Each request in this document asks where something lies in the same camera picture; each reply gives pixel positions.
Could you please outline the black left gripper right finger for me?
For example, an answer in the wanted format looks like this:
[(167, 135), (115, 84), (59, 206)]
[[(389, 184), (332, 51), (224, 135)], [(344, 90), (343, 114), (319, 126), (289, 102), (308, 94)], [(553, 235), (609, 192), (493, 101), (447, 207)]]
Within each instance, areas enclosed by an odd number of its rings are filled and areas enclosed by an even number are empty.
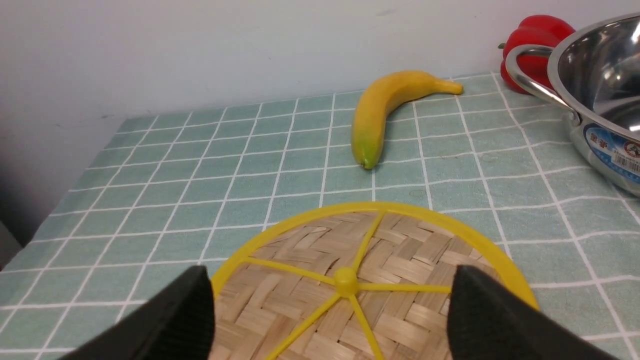
[(446, 319), (455, 360), (611, 360), (471, 265), (455, 271)]

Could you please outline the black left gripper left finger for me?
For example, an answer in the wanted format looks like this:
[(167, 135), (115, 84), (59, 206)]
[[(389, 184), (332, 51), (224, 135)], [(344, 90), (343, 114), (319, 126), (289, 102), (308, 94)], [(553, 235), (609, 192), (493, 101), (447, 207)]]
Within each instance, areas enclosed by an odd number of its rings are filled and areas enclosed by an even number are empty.
[(66, 360), (206, 360), (215, 337), (214, 291), (193, 265)]

